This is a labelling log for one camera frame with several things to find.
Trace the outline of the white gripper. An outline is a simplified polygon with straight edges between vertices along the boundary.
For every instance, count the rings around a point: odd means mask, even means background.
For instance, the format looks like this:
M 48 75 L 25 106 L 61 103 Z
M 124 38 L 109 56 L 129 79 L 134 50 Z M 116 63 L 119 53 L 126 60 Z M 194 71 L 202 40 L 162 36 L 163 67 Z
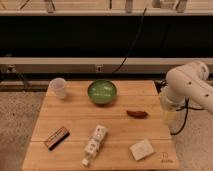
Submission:
M 182 97 L 175 93 L 170 87 L 164 87 L 159 93 L 159 99 L 163 109 L 164 123 L 169 125 L 176 116 L 176 110 L 182 104 Z

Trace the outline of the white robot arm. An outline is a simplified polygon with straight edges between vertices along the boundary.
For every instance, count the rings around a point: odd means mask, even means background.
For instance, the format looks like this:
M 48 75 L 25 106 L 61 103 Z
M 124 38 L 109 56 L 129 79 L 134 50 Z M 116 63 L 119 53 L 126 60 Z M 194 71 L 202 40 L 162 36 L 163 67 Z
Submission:
M 209 68 L 202 61 L 193 61 L 167 72 L 167 85 L 159 94 L 165 124 L 173 121 L 176 110 L 186 98 L 213 114 L 213 87 L 206 82 L 208 77 Z

